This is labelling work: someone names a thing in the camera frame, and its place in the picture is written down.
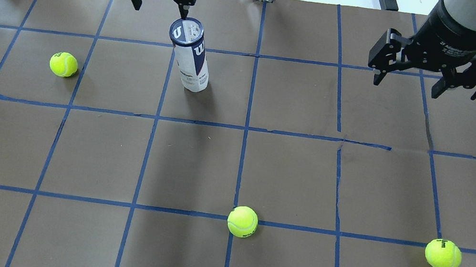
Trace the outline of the white blue tennis ball can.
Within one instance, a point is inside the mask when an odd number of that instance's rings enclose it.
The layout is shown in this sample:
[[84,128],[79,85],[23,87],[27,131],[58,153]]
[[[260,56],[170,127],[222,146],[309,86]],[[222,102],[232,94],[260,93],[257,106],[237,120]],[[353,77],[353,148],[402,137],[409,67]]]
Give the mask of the white blue tennis ball can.
[[208,87],[204,31],[200,21],[189,17],[175,20],[169,28],[181,82],[190,92],[198,93]]

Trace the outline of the yellow tennis ball by base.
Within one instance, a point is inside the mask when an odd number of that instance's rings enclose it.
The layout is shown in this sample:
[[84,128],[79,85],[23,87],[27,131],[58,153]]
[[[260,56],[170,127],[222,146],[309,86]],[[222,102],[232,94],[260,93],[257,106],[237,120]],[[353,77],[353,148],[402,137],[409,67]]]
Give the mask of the yellow tennis ball by base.
[[425,259],[431,267],[459,267],[462,254],[456,243],[441,238],[428,242],[425,249]]

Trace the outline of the yellow tennis ball middle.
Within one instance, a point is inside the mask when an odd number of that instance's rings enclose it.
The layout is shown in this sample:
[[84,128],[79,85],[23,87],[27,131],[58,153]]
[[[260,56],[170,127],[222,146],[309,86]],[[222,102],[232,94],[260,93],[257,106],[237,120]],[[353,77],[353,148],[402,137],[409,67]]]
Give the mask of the yellow tennis ball middle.
[[259,223],[256,212],[248,206],[234,207],[227,217],[227,227],[230,233],[239,238],[252,236]]

